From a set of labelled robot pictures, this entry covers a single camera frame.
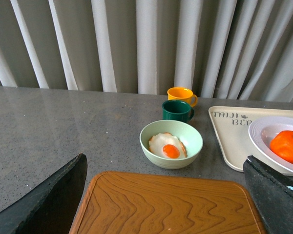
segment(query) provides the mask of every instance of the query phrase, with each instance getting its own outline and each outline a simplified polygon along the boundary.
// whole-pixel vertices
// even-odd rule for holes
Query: white plate
[[[263,117],[250,124],[249,136],[253,144],[264,156],[293,173],[293,164],[283,160],[270,150],[271,140],[284,130],[293,131],[293,118]]]

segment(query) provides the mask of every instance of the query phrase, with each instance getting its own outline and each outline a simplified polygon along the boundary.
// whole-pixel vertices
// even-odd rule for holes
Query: gray countertop
[[[162,169],[144,155],[140,131],[162,119],[167,96],[0,87],[0,211],[20,199],[78,153],[88,159],[85,190],[102,171],[211,178],[246,186],[231,169],[209,118],[211,106],[293,110],[293,103],[199,98],[189,122],[204,146],[189,166]]]

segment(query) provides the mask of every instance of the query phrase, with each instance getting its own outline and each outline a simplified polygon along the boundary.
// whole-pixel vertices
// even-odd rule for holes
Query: light green bowl
[[[151,153],[148,145],[149,139],[159,133],[171,133],[184,144],[188,157],[170,159],[156,156]],[[191,164],[203,147],[201,134],[191,125],[176,120],[160,120],[148,124],[140,132],[140,144],[146,157],[155,165],[166,169],[179,169]]]

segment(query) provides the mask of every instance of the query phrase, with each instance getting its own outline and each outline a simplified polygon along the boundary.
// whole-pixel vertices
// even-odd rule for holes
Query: wooden tray
[[[253,155],[278,172],[293,176],[293,173],[265,157],[249,137],[249,125],[265,116],[293,118],[293,111],[262,108],[212,106],[209,117],[213,124],[225,162],[236,171],[243,171],[247,156]]]
[[[265,233],[246,189],[230,181],[103,172],[70,231],[88,233]]]

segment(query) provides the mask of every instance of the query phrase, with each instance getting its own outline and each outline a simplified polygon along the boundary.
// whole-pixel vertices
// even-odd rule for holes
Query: green mug
[[[163,119],[187,123],[194,116],[194,109],[185,101],[167,100],[162,104]]]

